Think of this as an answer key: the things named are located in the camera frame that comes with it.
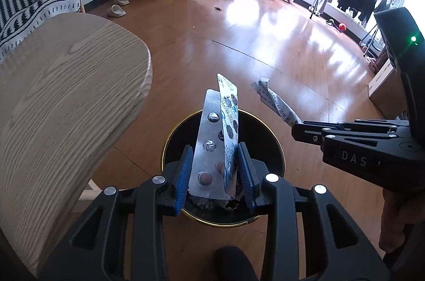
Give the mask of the person's right hand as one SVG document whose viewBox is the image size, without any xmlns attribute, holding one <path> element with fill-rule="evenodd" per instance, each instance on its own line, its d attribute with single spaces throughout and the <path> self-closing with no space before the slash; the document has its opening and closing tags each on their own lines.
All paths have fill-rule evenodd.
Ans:
<svg viewBox="0 0 425 281">
<path fill-rule="evenodd" d="M 384 206 L 381 216 L 379 247 L 391 253 L 401 247 L 405 240 L 406 225 L 416 225 L 424 221 L 424 199 L 403 199 L 389 190 L 382 190 Z"/>
</svg>

